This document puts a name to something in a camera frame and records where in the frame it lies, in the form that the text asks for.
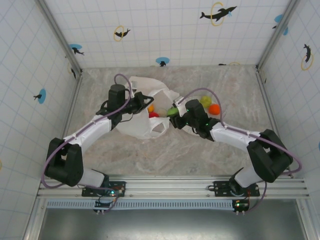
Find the orange ball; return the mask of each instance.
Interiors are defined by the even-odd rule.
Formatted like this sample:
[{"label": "orange ball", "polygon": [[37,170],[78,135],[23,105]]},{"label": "orange ball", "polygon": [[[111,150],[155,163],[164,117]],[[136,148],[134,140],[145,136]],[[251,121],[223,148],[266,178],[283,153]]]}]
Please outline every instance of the orange ball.
[{"label": "orange ball", "polygon": [[148,112],[149,112],[149,113],[152,113],[154,110],[155,110],[155,107],[154,107],[153,104],[151,104],[151,105],[148,107]]},{"label": "orange ball", "polygon": [[219,115],[220,114],[220,107],[218,104],[212,104],[211,106],[209,106],[208,111],[212,115]]}]

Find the red ball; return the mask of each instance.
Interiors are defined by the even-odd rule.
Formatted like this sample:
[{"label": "red ball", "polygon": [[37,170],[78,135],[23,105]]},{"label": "red ball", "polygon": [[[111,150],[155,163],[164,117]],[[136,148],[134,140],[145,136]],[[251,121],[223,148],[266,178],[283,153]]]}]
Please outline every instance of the red ball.
[{"label": "red ball", "polygon": [[154,117],[156,117],[156,118],[158,118],[159,117],[159,114],[158,113],[156,113],[156,112],[150,112],[149,113],[149,118],[154,118]]}]

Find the grid pattern wall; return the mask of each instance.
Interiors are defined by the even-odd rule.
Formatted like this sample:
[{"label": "grid pattern wall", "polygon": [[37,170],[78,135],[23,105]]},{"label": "grid pattern wall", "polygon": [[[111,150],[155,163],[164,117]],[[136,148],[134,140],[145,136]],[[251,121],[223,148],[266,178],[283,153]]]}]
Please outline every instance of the grid pattern wall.
[{"label": "grid pattern wall", "polygon": [[83,68],[257,64],[288,2],[47,1]]},{"label": "grid pattern wall", "polygon": [[0,239],[21,239],[75,87],[34,0],[0,2]]},{"label": "grid pattern wall", "polygon": [[299,5],[264,68],[266,91],[279,134],[302,161],[320,216],[320,1]]}]

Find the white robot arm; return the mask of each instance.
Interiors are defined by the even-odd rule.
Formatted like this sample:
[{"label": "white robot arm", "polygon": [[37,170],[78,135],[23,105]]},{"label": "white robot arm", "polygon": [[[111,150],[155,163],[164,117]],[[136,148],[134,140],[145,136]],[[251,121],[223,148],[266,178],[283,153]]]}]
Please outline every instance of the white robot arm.
[{"label": "white robot arm", "polygon": [[63,139],[51,140],[47,159],[54,151],[59,150],[45,168],[44,174],[47,177],[71,187],[75,185],[108,187],[109,177],[96,170],[85,168],[83,155],[96,140],[121,122],[123,114],[138,114],[154,100],[153,97],[145,96],[141,92],[134,93],[133,90],[129,92],[131,98],[126,99],[126,91],[129,92],[121,84],[112,85],[108,100],[101,105],[100,110],[90,122]]},{"label": "white robot arm", "polygon": [[284,151],[262,141],[272,142],[285,149],[272,130],[249,131],[210,118],[197,99],[182,101],[179,98],[173,105],[178,113],[169,117],[175,128],[182,129],[188,125],[201,138],[226,143],[249,154],[252,164],[241,168],[229,180],[229,187],[236,195],[243,193],[243,190],[252,184],[261,181],[274,182],[293,162],[293,158]]}]

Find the ventilation grille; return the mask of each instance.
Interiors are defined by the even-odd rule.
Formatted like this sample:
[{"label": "ventilation grille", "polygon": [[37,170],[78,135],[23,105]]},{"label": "ventilation grille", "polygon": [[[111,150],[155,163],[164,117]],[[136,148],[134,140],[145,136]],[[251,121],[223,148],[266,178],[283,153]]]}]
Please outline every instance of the ventilation grille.
[{"label": "ventilation grille", "polygon": [[94,209],[95,200],[92,199],[50,199],[48,209]]},{"label": "ventilation grille", "polygon": [[[47,208],[51,209],[98,209],[107,208],[95,207],[94,199],[50,199]],[[233,210],[232,200],[159,200],[159,199],[119,199],[114,210],[141,210],[141,209],[219,209]]]}]

